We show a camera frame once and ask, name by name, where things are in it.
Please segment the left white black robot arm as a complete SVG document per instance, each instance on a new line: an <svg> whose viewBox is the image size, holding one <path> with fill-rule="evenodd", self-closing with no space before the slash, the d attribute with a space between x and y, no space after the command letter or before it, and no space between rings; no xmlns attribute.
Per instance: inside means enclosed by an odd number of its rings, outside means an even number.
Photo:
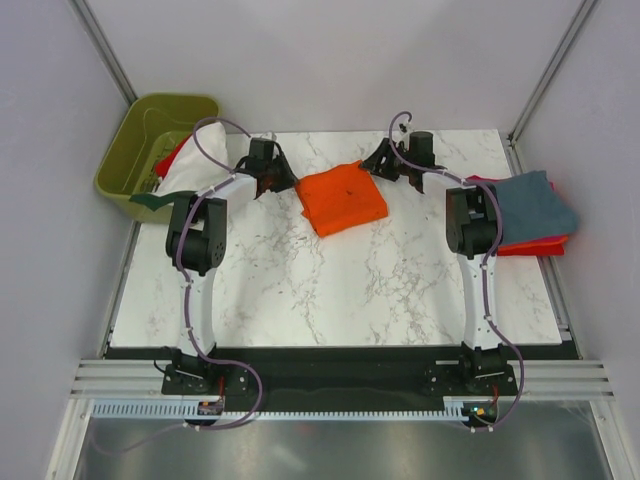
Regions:
<svg viewBox="0 0 640 480"><path fill-rule="evenodd" d="M213 284L227 250L228 218L267 192L280 193L296 186L280 144L253 138L223 181L202 191L180 192L172 209L165 251L183 277L184 327L178 350L198 358L186 370L185 382L198 393L208 393L219 382L219 369L209 356L216 347L213 321Z"/></svg>

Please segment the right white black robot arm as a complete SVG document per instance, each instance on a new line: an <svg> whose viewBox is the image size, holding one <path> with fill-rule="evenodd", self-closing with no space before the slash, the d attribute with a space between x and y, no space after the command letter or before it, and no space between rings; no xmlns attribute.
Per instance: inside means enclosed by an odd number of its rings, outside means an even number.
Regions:
<svg viewBox="0 0 640 480"><path fill-rule="evenodd" d="M445 236L462 274L465 327L458 381L477 394L494 376L506 371L502 339L496 333L495 267L502 240L502 218L495 190L478 180L462 178L436 163L434 136L406 133L398 142L387 136L361 164L368 173L389 181L405 176L418 192L428 177L442 181L445 191Z"/></svg>

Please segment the orange t shirt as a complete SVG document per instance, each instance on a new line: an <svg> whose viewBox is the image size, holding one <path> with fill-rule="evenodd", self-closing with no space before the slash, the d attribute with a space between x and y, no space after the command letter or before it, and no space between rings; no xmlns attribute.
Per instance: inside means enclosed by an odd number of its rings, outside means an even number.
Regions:
<svg viewBox="0 0 640 480"><path fill-rule="evenodd" d="M295 187L302 215L320 238L386 218L388 206L362 162L302 178Z"/></svg>

